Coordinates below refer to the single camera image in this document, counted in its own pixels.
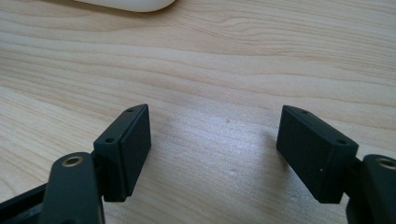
white object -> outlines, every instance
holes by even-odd
[[[77,0],[79,2],[90,3],[102,7],[114,7],[118,9],[150,12],[171,5],[175,0]]]

light wood surface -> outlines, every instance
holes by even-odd
[[[282,105],[396,158],[396,2],[177,0],[147,14],[0,0],[0,202],[148,104],[152,148],[107,223],[347,223],[276,153]]]

